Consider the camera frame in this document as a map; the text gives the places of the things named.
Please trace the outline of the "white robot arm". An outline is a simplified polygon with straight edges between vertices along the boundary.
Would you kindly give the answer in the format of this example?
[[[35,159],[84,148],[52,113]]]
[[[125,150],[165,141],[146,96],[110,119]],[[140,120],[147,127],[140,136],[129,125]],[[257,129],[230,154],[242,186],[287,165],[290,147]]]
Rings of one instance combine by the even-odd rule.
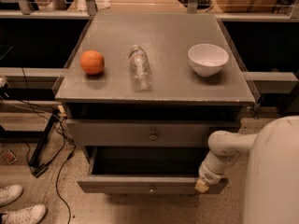
[[[299,224],[299,117],[288,116],[258,133],[216,131],[199,167],[195,189],[218,184],[242,153],[249,154],[243,224]]]

